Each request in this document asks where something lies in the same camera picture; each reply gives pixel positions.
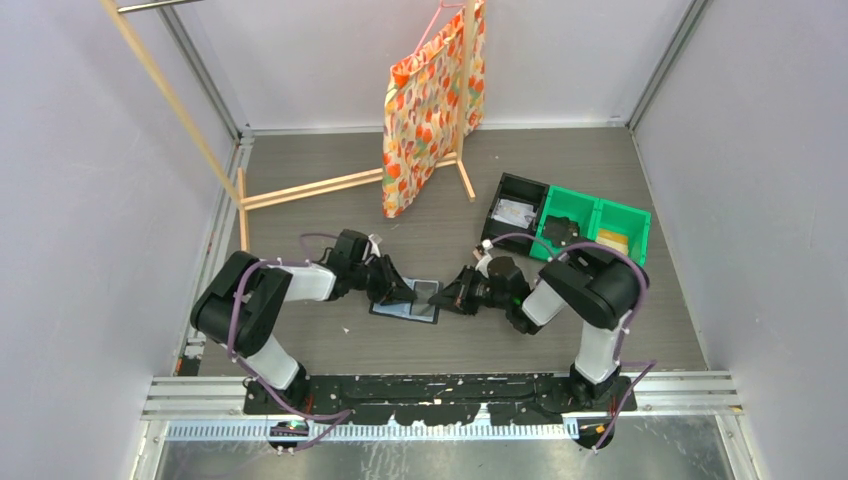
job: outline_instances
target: white wall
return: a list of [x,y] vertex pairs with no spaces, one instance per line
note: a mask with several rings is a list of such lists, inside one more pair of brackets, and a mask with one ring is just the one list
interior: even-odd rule
[[[490,0],[485,123],[626,121],[689,2]],[[437,5],[206,0],[178,11],[200,18],[204,59],[226,72],[228,103],[253,128],[344,128],[382,125],[389,67],[412,53]]]
[[848,4],[714,2],[637,139],[770,473],[845,478]]
[[[134,23],[228,156],[157,16]],[[99,2],[0,2],[0,49],[0,478],[126,478],[219,187]]]

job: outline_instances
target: yellow object in bin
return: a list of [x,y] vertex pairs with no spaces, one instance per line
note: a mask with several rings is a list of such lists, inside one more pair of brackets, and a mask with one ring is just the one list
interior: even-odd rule
[[615,233],[605,228],[601,228],[598,229],[598,238],[596,238],[595,241],[601,245],[614,248],[625,255],[630,254],[630,250],[627,248],[628,238],[620,233]]

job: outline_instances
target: plastic container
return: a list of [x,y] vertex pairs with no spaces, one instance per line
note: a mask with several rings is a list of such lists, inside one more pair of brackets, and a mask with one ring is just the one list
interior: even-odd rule
[[[548,198],[548,188],[549,186],[547,184],[504,173],[498,184],[495,198],[492,200],[492,206],[489,207],[489,213],[486,215],[486,222],[483,225],[483,233],[480,236],[480,240],[492,239],[505,233],[513,232],[536,235],[539,217],[545,206],[545,200]],[[492,213],[494,213],[500,199],[532,205],[536,212],[536,218],[527,228],[510,225],[493,219]],[[535,242],[527,238],[509,238],[499,242],[498,247],[527,256],[530,255],[530,248],[534,244]]]
[[[536,229],[536,237],[554,248],[554,251],[559,252],[562,245],[554,245],[550,240],[542,236],[545,230],[545,222],[549,216],[568,217],[569,220],[577,222],[580,227],[580,235],[594,240],[595,237],[590,236],[596,223],[596,212],[599,208],[600,199],[586,195],[584,193],[575,192],[562,187],[550,187],[548,191],[548,200],[545,202],[543,214],[539,220],[539,228]],[[545,247],[538,243],[533,243],[530,249],[530,257],[547,261],[548,254]]]
[[648,233],[651,231],[651,213],[609,200],[600,200],[597,221],[587,238],[595,240],[598,231],[606,229],[627,237],[628,256],[639,265],[648,257]]

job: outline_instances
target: clothes hanger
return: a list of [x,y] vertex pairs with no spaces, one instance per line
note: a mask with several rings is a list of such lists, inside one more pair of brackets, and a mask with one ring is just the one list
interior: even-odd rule
[[456,3],[452,5],[445,5],[445,0],[439,0],[439,8],[436,9],[436,14],[433,15],[433,19],[430,20],[430,25],[427,25],[427,30],[424,31],[424,35],[421,37],[421,40],[418,42],[418,46],[415,47],[415,51],[421,49],[421,46],[424,45],[424,42],[427,40],[427,36],[430,35],[430,30],[433,29],[433,25],[436,23],[436,19],[439,18],[439,14],[442,13],[442,10],[446,8],[458,8],[462,7],[464,4]]

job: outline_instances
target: cable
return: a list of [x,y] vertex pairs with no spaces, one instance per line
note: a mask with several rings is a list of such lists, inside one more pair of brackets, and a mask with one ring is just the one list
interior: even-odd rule
[[506,240],[507,238],[516,238],[516,237],[528,238],[530,240],[533,240],[534,242],[538,243],[539,245],[545,247],[545,250],[548,251],[548,254],[551,256],[551,258],[556,257],[556,252],[554,251],[553,248],[551,248],[550,245],[543,242],[541,239],[536,238],[533,235],[530,235],[530,234],[527,234],[527,233],[520,233],[520,232],[505,233],[503,235],[500,235],[500,236],[493,238],[492,244],[496,244],[496,243],[500,242],[501,240]]
[[306,239],[311,238],[311,237],[329,238],[331,240],[338,240],[339,239],[339,237],[337,237],[336,235],[330,235],[329,233],[310,232],[310,233],[302,234],[300,236],[300,238],[298,239],[300,241],[300,248],[303,249],[303,253],[306,254],[306,258],[310,262],[316,262],[317,261],[317,260],[312,260],[312,249],[309,248],[309,245],[306,244]]
[[618,334],[618,340],[615,342],[615,350],[613,352],[613,360],[618,362],[619,356],[621,355],[621,346],[624,343],[624,336],[627,334],[628,328],[630,324],[633,322],[633,319],[636,318],[636,314],[639,313],[639,310],[642,309],[642,305],[645,303],[645,298],[648,296],[648,282],[645,281],[645,275],[642,274],[642,269],[639,268],[636,263],[630,259],[627,255],[619,252],[614,248],[610,248],[606,245],[601,245],[600,243],[595,242],[580,242],[573,243],[565,248],[563,248],[559,254],[556,256],[557,260],[562,260],[564,257],[568,256],[568,252],[572,250],[580,250],[583,248],[601,250],[603,252],[607,252],[612,256],[618,258],[622,262],[624,262],[630,269],[633,271],[633,274],[636,276],[636,281],[639,282],[639,296],[636,298],[636,303],[633,305],[633,308],[630,309],[630,315],[627,315],[624,318],[624,321],[621,322],[621,331]]
[[633,389],[636,388],[636,384],[639,383],[643,378],[645,378],[645,375],[647,375],[648,372],[651,371],[651,369],[653,369],[655,366],[657,366],[657,361],[656,360],[649,360],[647,362],[628,362],[628,363],[622,363],[621,365],[627,366],[627,367],[644,366],[645,369],[642,370],[642,373],[640,373],[638,377],[636,377],[636,380],[633,380],[630,383],[630,386],[627,387],[627,390],[624,392],[624,395],[621,397],[621,401],[618,402],[618,405],[615,408],[615,413],[613,413],[613,415],[612,415],[612,420],[610,420],[609,426],[606,428],[606,430],[604,430],[604,433],[603,433],[603,435],[601,435],[601,438],[598,439],[598,441],[592,447],[592,451],[595,453],[595,455],[598,454],[598,448],[600,448],[600,446],[604,444],[604,440],[607,439],[607,435],[609,435],[609,433],[612,431],[613,427],[615,426],[615,422],[618,420],[618,416],[621,414],[621,411],[624,409],[624,404],[627,402],[627,399],[630,398],[630,395],[633,393]]
[[268,392],[268,395],[270,395],[271,398],[273,398],[274,401],[277,402],[277,404],[283,410],[291,413],[292,415],[298,415],[300,417],[303,417],[307,420],[312,420],[312,421],[319,421],[320,422],[320,421],[335,420],[335,422],[329,428],[324,430],[324,432],[322,432],[320,435],[318,435],[314,439],[306,442],[303,445],[298,445],[297,448],[294,449],[294,451],[302,451],[302,450],[305,450],[309,447],[312,447],[313,445],[318,443],[319,440],[324,438],[334,428],[336,428],[341,422],[343,422],[350,415],[351,411],[350,410],[343,410],[341,412],[334,413],[332,415],[310,415],[308,413],[304,413],[304,412],[301,412],[301,411],[293,408],[288,403],[286,403],[282,398],[280,398],[280,396],[277,394],[277,392],[274,390],[274,388],[272,388],[268,384],[268,382],[264,378],[262,378],[261,375],[259,375],[256,371],[254,371],[252,368],[250,368],[250,365],[248,365],[247,362],[245,362],[236,353],[236,351],[235,351],[236,329],[237,329],[237,326],[238,326],[239,313],[241,312],[241,303],[242,303],[242,300],[244,299],[244,290],[245,290],[245,288],[247,288],[247,282],[250,279],[250,276],[253,274],[253,272],[255,272],[256,270],[258,270],[258,269],[260,269],[264,266],[268,266],[268,265],[272,265],[272,264],[273,265],[279,264],[279,265],[282,265],[282,266],[294,266],[294,265],[301,266],[302,265],[301,263],[292,264],[292,263],[274,262],[272,260],[259,260],[258,262],[249,266],[247,268],[247,270],[245,270],[244,274],[241,276],[241,279],[239,280],[238,288],[236,289],[236,293],[235,293],[234,298],[233,298],[233,313],[232,313],[232,316],[230,317],[230,328],[229,328],[229,331],[227,332],[227,355],[229,356],[229,358],[231,358],[236,363],[238,363],[238,365],[241,366],[245,371],[247,371],[247,373],[251,377],[254,377],[256,379],[256,381],[259,382],[259,384],[262,385],[263,388],[265,388],[265,391]]

